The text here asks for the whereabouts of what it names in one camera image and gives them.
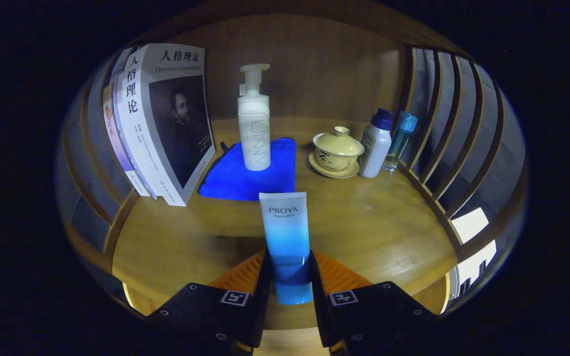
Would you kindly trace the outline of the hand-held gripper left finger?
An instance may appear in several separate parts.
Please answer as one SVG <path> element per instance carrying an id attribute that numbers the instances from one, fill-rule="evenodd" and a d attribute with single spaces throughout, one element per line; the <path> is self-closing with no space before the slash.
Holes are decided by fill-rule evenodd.
<path id="1" fill-rule="evenodd" d="M 190 282 L 146 318 L 177 338 L 182 356 L 251 356 L 260 347 L 271 295 L 272 267 L 267 251 L 256 253 L 220 282 L 247 271 L 250 288 Z"/>

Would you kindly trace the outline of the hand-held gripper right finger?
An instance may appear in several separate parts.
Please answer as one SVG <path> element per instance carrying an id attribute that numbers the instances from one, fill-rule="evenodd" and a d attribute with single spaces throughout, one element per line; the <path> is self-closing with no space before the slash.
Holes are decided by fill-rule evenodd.
<path id="1" fill-rule="evenodd" d="M 437 320 L 391 281 L 370 282 L 318 252 L 308 261 L 320 339 L 332 356 L 395 356 L 401 340 Z"/>

